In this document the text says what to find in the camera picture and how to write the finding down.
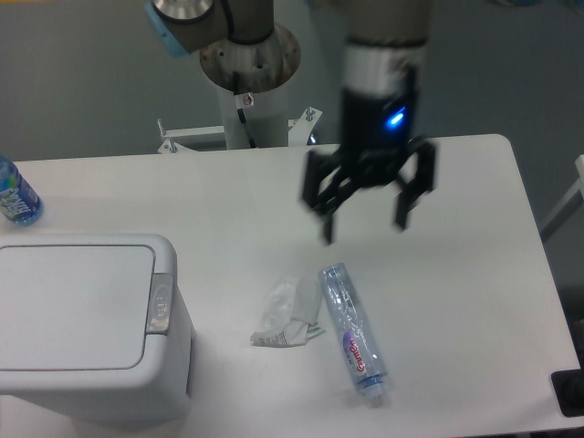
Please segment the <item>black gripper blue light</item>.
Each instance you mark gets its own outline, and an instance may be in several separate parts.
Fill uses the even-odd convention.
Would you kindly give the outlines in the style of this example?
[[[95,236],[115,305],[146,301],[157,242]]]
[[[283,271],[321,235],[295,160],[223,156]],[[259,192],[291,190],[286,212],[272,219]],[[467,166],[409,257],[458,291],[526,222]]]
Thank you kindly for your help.
[[[401,95],[383,97],[342,92],[339,149],[307,153],[300,194],[321,221],[326,245],[334,242],[335,212],[358,189],[399,184],[394,223],[402,231],[417,200],[434,190],[436,145],[425,137],[410,141],[417,97],[411,87]],[[415,173],[406,182],[401,169],[411,155],[416,156]]]

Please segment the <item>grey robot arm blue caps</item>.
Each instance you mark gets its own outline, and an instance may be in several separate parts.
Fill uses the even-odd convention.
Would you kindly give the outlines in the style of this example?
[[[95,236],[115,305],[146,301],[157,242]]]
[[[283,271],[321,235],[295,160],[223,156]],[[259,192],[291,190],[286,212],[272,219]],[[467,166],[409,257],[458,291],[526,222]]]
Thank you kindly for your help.
[[[437,151],[412,133],[433,3],[338,1],[348,20],[340,141],[309,151],[300,197],[334,238],[335,212],[355,192],[391,183],[400,192],[395,224],[405,229],[418,199],[433,190]],[[149,1],[145,14],[173,57],[197,54],[216,88],[230,150],[289,143],[285,88],[301,64],[294,34],[270,1]]]

